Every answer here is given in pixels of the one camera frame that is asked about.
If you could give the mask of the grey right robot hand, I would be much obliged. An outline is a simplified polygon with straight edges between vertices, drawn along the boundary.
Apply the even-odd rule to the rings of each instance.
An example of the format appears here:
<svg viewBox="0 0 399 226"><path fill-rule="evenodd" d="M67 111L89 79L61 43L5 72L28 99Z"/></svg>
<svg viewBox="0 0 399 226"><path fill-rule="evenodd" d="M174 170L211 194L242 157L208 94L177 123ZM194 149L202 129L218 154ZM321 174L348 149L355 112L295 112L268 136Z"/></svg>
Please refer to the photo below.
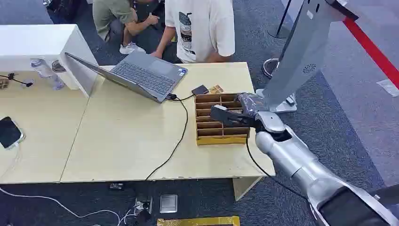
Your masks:
<svg viewBox="0 0 399 226"><path fill-rule="evenodd" d="M227 110L227 107L222 105L214 105L211 107L210 118L224 125L260 128L261 123L256 116L259 112L268 111L263 98L252 93L240 93L235 100L241 104L242 111L240 113Z"/></svg>

